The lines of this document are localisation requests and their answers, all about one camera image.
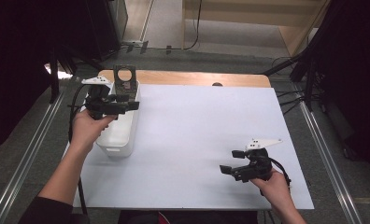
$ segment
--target white tabletop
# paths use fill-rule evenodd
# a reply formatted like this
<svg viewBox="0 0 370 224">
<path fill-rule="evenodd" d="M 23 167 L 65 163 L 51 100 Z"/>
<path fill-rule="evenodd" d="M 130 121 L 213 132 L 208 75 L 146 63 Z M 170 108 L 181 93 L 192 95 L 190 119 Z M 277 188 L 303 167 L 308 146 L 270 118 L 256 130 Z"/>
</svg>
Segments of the white tabletop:
<svg viewBox="0 0 370 224">
<path fill-rule="evenodd" d="M 268 147 L 292 180 L 298 209 L 313 209 L 278 99 L 271 88 L 141 85 L 134 152 L 108 157 L 97 145 L 81 178 L 88 207 L 121 209 L 270 209 L 250 182 L 223 175 L 252 138 L 283 140 Z M 78 195 L 74 206 L 79 206 Z"/>
</svg>

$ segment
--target black sleeve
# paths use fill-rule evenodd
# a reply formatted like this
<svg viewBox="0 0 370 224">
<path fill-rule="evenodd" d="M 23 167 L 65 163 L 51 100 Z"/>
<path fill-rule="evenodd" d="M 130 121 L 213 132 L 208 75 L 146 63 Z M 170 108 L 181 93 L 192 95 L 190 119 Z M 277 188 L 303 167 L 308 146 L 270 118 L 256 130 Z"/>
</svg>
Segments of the black sleeve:
<svg viewBox="0 0 370 224">
<path fill-rule="evenodd" d="M 20 224 L 69 223 L 72 205 L 52 199 L 35 197 L 22 215 Z"/>
</svg>

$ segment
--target white plastic container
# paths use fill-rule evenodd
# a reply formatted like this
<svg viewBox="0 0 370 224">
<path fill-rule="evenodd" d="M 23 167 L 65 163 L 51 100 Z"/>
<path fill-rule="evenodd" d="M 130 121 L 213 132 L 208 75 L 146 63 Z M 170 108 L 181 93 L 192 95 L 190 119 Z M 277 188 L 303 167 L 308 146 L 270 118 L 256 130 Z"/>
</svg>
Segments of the white plastic container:
<svg viewBox="0 0 370 224">
<path fill-rule="evenodd" d="M 135 100 L 139 102 L 140 98 L 140 85 L 138 82 Z M 138 110 L 118 115 L 118 120 L 113 120 L 109 127 L 101 132 L 95 143 L 109 157 L 130 156 L 133 153 L 137 120 Z"/>
</svg>

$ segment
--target hand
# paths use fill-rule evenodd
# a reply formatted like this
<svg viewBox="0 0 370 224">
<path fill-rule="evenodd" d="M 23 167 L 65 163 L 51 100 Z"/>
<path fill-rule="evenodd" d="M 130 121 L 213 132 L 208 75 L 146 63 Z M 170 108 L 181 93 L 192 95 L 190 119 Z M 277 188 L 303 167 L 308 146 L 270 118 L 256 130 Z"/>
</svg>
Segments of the hand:
<svg viewBox="0 0 370 224">
<path fill-rule="evenodd" d="M 108 124 L 117 116 L 108 115 L 99 120 L 90 116 L 88 109 L 75 115 L 72 128 L 71 147 L 81 148 L 87 154 L 92 150 L 93 143 Z"/>
<path fill-rule="evenodd" d="M 259 178 L 250 181 L 262 191 L 281 221 L 284 223 L 305 223 L 293 204 L 284 174 L 274 168 L 271 173 L 272 175 L 267 181 Z"/>
</svg>

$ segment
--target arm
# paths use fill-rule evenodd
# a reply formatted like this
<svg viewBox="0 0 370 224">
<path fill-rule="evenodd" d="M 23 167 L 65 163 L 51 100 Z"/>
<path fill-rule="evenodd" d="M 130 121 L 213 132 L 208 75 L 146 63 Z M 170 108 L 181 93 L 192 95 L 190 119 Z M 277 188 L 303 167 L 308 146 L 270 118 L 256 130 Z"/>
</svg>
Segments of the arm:
<svg viewBox="0 0 370 224">
<path fill-rule="evenodd" d="M 272 169 L 269 180 L 251 179 L 262 192 L 264 197 L 272 204 L 273 211 L 279 216 L 283 223 L 306 223 L 293 204 L 290 191 L 284 175 Z"/>
<path fill-rule="evenodd" d="M 94 141 L 114 118 L 116 117 L 106 116 L 94 120 L 89 116 L 88 110 L 77 113 L 73 121 L 71 144 L 38 197 L 72 205 L 83 162 L 92 150 Z"/>
</svg>

